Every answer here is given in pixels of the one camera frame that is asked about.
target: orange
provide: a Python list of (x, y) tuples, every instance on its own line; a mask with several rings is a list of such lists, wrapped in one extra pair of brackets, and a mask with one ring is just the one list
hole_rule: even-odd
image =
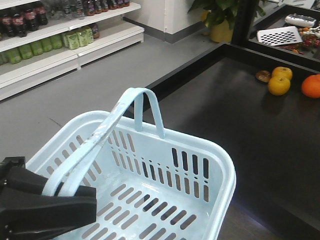
[(272, 77), (274, 76), (283, 76), (291, 81), (293, 73), (288, 67), (278, 66), (272, 71)]
[(268, 82), (268, 90), (271, 94), (281, 96), (289, 91), (290, 80), (284, 76), (273, 76)]
[(209, 11), (206, 10), (201, 14), (201, 16), (200, 16), (201, 22), (204, 22), (207, 19), (208, 13), (209, 13)]
[(320, 74), (308, 76), (303, 81), (301, 90), (309, 98), (320, 98)]

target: white grater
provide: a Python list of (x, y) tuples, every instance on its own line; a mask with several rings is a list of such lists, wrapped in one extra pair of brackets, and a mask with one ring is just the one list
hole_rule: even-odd
[(257, 32), (257, 38), (260, 43), (271, 46), (297, 44), (303, 41), (295, 26), (260, 30)]

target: gray floor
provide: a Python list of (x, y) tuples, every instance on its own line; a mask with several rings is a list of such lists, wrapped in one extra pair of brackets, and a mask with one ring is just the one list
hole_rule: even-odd
[[(144, 43), (0, 102), (0, 159), (30, 159), (73, 117), (110, 111), (127, 88), (145, 87), (213, 46), (199, 32), (175, 44), (146, 35)], [(219, 240), (279, 238), (231, 205)]]

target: black robotic claw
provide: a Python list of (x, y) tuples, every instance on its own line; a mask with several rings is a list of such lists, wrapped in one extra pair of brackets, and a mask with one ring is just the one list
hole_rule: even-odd
[(95, 188), (80, 186), (72, 197), (43, 196), (48, 179), (24, 166), (24, 157), (0, 162), (0, 240), (49, 240), (96, 221)]

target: yellow flower pot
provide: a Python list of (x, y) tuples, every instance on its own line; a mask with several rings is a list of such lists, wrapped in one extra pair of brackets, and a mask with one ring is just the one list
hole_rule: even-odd
[(210, 38), (216, 43), (230, 42), (234, 30), (229, 29), (229, 23), (224, 20), (223, 23), (215, 25), (211, 28)]

